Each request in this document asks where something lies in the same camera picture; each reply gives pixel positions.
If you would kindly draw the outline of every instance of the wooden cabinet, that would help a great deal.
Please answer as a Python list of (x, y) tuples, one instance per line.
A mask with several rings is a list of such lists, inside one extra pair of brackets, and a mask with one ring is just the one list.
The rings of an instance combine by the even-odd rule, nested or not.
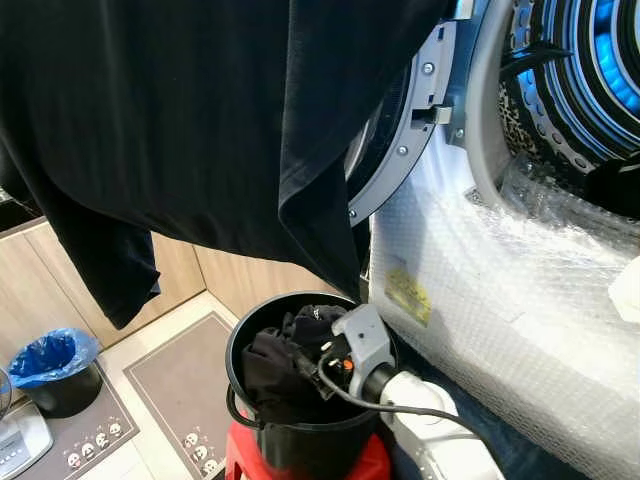
[(193, 247), (154, 234), (156, 268), (162, 274), (159, 280), (162, 293), (147, 302), (126, 328), (116, 330), (85, 287), (49, 224), (28, 231), (25, 237), (105, 348), (205, 289)]
[(337, 291), (291, 263), (274, 262), (196, 247), (207, 289), (238, 318), (269, 298), (283, 293)]
[(61, 327), (88, 330), (27, 238), (0, 240), (0, 362), (20, 348)]

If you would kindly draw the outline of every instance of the black bucket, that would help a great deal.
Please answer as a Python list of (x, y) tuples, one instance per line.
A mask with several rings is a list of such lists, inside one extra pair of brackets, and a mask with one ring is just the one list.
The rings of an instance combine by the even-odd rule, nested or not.
[(65, 418), (80, 413), (96, 399), (102, 387), (98, 367), (90, 363), (79, 372), (34, 388), (21, 388), (48, 418)]
[[(285, 313), (295, 313), (305, 305), (340, 305), (348, 310), (356, 307), (344, 297), (304, 292), (272, 298), (252, 310), (233, 330), (227, 344), (225, 362), (231, 383), (227, 407), (236, 421), (256, 430), (262, 457), (275, 477), (282, 472), (287, 478), (301, 480), (339, 480), (349, 474), (374, 432), (376, 412), (357, 410), (350, 418), (325, 424), (264, 424), (243, 387), (242, 350), (259, 331), (280, 327)], [(234, 393), (249, 408), (250, 418), (238, 412)]]

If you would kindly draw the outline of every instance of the black trash bin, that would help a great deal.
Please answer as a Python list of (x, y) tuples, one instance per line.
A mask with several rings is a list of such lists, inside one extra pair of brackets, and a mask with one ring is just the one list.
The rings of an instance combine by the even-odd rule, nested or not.
[(11, 383), (31, 398), (45, 417), (70, 417), (100, 393), (103, 380), (94, 363), (98, 350), (98, 341), (82, 330), (53, 330), (13, 358), (9, 364)]
[(348, 310), (356, 305), (349, 299), (328, 293), (304, 292), (275, 297), (247, 314), (231, 333), (226, 352), (227, 375), (231, 383), (227, 404), (234, 418), (240, 413), (234, 394), (250, 410), (241, 421), (256, 431), (256, 441), (264, 460), (287, 478), (300, 480), (339, 480), (348, 475), (375, 430), (377, 413), (353, 409), (354, 415), (342, 421), (292, 425), (263, 424), (257, 418), (244, 391), (242, 350), (256, 333), (267, 327), (280, 327), (286, 312), (297, 312), (305, 305), (340, 305)]

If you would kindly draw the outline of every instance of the black t-shirt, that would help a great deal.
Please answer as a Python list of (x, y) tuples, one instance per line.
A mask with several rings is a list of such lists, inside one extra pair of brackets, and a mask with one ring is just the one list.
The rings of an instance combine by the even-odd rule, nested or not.
[(0, 0), (0, 141), (117, 327), (148, 230), (357, 296), (340, 154), (444, 4)]

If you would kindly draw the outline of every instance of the blue trash bag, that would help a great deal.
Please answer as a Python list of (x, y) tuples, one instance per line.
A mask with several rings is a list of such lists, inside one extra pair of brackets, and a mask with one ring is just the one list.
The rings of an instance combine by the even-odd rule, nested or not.
[(98, 356), (98, 340), (77, 328), (53, 330), (30, 343), (9, 363), (16, 388), (35, 388), (85, 369)]

